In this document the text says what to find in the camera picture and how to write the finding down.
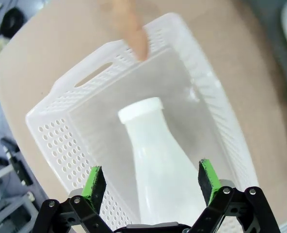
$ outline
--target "cardboard surface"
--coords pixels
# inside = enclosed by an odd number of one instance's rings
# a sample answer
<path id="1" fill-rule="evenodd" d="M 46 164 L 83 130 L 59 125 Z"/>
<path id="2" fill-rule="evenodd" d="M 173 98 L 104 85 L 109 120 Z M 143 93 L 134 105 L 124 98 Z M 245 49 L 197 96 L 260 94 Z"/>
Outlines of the cardboard surface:
<path id="1" fill-rule="evenodd" d="M 143 22 L 176 12 L 187 22 L 221 80 L 279 224 L 287 220 L 287 89 L 258 21 L 240 0 L 137 0 Z M 67 193 L 45 161 L 25 115 L 53 83 L 106 42 L 110 4 L 53 0 L 0 54 L 0 101 L 23 155 L 50 198 Z"/>

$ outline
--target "black round object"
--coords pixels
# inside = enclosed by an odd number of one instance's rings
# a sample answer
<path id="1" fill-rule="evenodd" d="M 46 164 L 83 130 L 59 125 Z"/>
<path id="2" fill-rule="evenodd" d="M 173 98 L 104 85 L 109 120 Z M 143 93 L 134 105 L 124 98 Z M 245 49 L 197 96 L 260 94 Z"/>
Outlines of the black round object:
<path id="1" fill-rule="evenodd" d="M 16 7 L 10 9 L 3 17 L 0 33 L 7 37 L 12 38 L 24 24 L 24 15 Z"/>

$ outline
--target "handle cutout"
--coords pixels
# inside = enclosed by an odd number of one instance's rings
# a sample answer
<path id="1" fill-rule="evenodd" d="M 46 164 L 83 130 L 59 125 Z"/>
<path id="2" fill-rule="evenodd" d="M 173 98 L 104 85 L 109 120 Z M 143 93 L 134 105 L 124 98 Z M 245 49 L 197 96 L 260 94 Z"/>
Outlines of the handle cutout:
<path id="1" fill-rule="evenodd" d="M 90 81 L 92 78 L 94 78 L 95 76 L 97 76 L 98 74 L 100 74 L 101 72 L 103 72 L 104 70 L 108 69 L 109 67 L 112 66 L 112 62 L 108 62 L 104 65 L 102 65 L 100 68 L 98 68 L 97 70 L 95 70 L 92 74 L 88 75 L 87 77 L 85 77 L 84 79 L 82 79 L 80 82 L 78 82 L 75 87 L 79 87 L 82 86 L 84 84 L 86 84 L 88 81 Z"/>

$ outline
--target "basket handle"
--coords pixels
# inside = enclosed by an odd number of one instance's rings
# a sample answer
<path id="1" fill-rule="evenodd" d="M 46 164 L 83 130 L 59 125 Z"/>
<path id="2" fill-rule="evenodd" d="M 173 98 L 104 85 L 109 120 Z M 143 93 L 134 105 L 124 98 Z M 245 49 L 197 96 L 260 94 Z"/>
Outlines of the basket handle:
<path id="1" fill-rule="evenodd" d="M 67 71 L 53 85 L 51 93 L 55 91 L 66 91 L 74 88 L 78 83 L 91 75 L 107 63 L 113 63 L 113 53 L 124 46 L 123 40 L 113 41 L 104 44 L 82 61 Z"/>

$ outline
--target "round hole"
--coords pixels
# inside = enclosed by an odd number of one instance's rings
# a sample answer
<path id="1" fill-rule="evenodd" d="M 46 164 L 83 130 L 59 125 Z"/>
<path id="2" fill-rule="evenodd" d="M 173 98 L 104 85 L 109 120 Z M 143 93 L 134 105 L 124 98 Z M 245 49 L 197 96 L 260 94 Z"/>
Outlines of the round hole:
<path id="1" fill-rule="evenodd" d="M 239 210 L 237 208 L 231 209 L 231 213 L 237 213 Z"/>
<path id="2" fill-rule="evenodd" d="M 67 219 L 68 222 L 75 222 L 76 220 L 73 217 L 70 217 L 69 219 Z"/>

